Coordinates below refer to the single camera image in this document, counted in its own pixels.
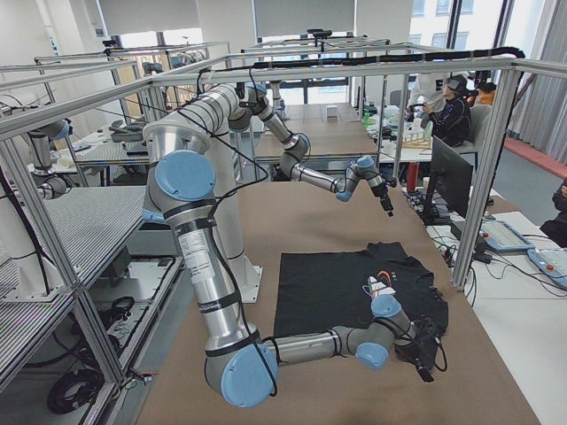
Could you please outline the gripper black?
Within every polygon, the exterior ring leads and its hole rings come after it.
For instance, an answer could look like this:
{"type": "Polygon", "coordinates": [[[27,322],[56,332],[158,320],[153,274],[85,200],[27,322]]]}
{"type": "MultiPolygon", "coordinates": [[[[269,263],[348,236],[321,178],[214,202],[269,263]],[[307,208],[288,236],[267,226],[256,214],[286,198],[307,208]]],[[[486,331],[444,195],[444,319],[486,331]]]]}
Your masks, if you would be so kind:
{"type": "Polygon", "coordinates": [[[425,383],[432,383],[434,378],[431,370],[434,367],[438,351],[435,340],[438,329],[429,318],[422,318],[412,323],[416,334],[406,345],[396,345],[395,352],[399,360],[416,366],[416,371],[425,383]]]}
{"type": "Polygon", "coordinates": [[[375,177],[370,180],[370,188],[374,196],[380,200],[380,204],[386,211],[387,215],[389,217],[392,217],[393,207],[392,207],[391,199],[388,195],[386,181],[380,176],[375,177]]]}

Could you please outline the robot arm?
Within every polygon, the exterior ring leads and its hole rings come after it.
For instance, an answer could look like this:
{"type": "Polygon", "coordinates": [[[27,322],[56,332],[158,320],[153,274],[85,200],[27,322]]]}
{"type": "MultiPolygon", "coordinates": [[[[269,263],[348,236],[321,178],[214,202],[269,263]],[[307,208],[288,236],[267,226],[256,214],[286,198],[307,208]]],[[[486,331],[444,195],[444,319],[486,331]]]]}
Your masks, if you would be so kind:
{"type": "Polygon", "coordinates": [[[248,128],[253,116],[266,124],[282,145],[279,165],[287,177],[328,190],[342,202],[351,198],[360,181],[365,181],[384,211],[393,215],[387,187],[395,183],[379,173],[371,156],[351,162],[341,178],[305,166],[303,158],[311,148],[308,137],[292,132],[270,106],[263,87],[254,83],[218,84],[144,127],[160,189],[181,201],[198,201],[212,192],[214,169],[204,157],[209,141],[220,139],[223,126],[234,132],[248,128]]]}
{"type": "Polygon", "coordinates": [[[216,175],[200,152],[183,146],[158,159],[146,197],[172,227],[205,320],[205,379],[232,406],[257,406],[278,392],[279,368],[317,359],[354,356],[366,368],[384,367],[391,352],[430,383],[436,366],[428,344],[435,333],[408,318],[388,270],[369,275],[357,290],[366,295],[364,328],[335,326],[322,332],[262,338],[246,318],[241,287],[215,237],[216,175]]]}

